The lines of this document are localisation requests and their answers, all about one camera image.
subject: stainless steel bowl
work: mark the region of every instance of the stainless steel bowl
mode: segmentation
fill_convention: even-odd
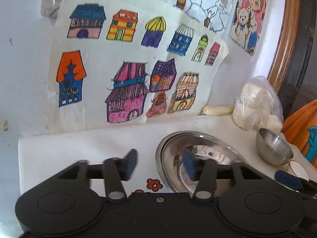
[[[256,148],[262,160],[272,166],[285,165],[294,157],[288,143],[265,128],[259,129],[256,134]]]
[[[235,149],[216,137],[193,131],[174,132],[166,136],[156,150],[156,166],[160,177],[174,192],[189,192],[192,195],[197,186],[196,181],[189,179],[183,165],[184,148],[202,159],[212,158],[218,164],[245,161]],[[220,196],[229,188],[229,179],[218,179],[215,196]]]

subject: oval metal tray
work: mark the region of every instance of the oval metal tray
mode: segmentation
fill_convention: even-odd
[[[202,159],[212,158],[222,165],[245,162],[234,148],[214,136],[194,131],[174,132],[160,142],[155,155],[161,179],[174,192],[189,192],[192,195],[197,185],[196,181],[189,179],[183,165],[182,151],[185,148]],[[229,179],[218,179],[215,196],[220,196],[229,188]]]

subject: white cloth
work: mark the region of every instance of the white cloth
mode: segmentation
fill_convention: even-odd
[[[146,188],[147,179],[161,180],[155,165],[155,152],[160,141],[168,134],[193,130],[213,135],[235,148],[252,167],[273,178],[277,167],[266,164],[259,157],[255,145],[255,131],[246,132],[236,126],[232,115],[195,116],[169,123],[146,123],[135,126],[95,129],[56,135],[38,136],[19,140],[19,168],[21,193],[26,192],[74,162],[87,159],[90,164],[101,164],[110,157],[124,157],[135,148],[138,165],[130,181],[123,182],[127,194]],[[317,181],[316,169],[291,145],[294,160]],[[163,183],[159,192],[170,192]],[[102,180],[93,180],[92,187],[104,195]]]

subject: house drawing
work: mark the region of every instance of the house drawing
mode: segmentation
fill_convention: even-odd
[[[79,4],[69,17],[68,38],[99,38],[106,14],[98,3]]]
[[[175,60],[170,59],[167,62],[157,61],[154,65],[151,79],[150,92],[165,91],[172,88],[176,78]]]
[[[167,114],[191,109],[196,99],[199,73],[185,72],[177,82]]]
[[[156,94],[152,102],[151,108],[147,111],[146,117],[151,118],[160,114],[164,114],[166,111],[166,94],[164,91],[161,91]]]
[[[139,117],[143,113],[146,95],[145,63],[123,62],[115,75],[114,89],[105,103],[107,104],[107,121],[125,122]]]
[[[175,31],[167,51],[178,55],[185,55],[191,40],[193,39],[194,31],[195,30],[193,28],[190,28],[182,23]]]
[[[208,36],[207,34],[205,34],[205,35],[202,35],[202,37],[200,38],[196,51],[191,60],[195,62],[201,62],[201,59],[203,57],[203,54],[205,52],[207,45],[208,45]]]
[[[86,76],[79,50],[62,54],[56,76],[59,107],[81,101],[82,81]]]
[[[220,44],[217,42],[214,42],[214,44],[209,50],[209,54],[206,59],[205,65],[212,66],[214,64],[214,61],[219,53],[219,49],[220,49]]]
[[[141,45],[146,47],[158,47],[166,30],[166,21],[163,17],[155,17],[145,25],[146,32]]]
[[[107,39],[132,42],[136,25],[136,12],[120,10],[112,18]]]

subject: pink house drawing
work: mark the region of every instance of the pink house drawing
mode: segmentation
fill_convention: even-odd
[[[216,60],[216,57],[219,53],[219,49],[220,49],[220,44],[217,42],[214,42],[212,47],[209,50],[209,54],[207,56],[205,65],[210,65],[212,66]]]
[[[152,102],[151,108],[147,111],[146,117],[151,118],[160,114],[164,114],[166,111],[166,94],[165,91],[161,91],[156,94]]]
[[[151,74],[150,92],[170,90],[175,78],[176,66],[174,58],[167,62],[157,61]]]
[[[114,89],[105,103],[107,121],[125,122],[143,114],[146,95],[149,93],[145,82],[145,63],[123,62],[115,75]]]
[[[106,20],[103,6],[97,3],[79,4],[70,16],[68,38],[99,38]]]

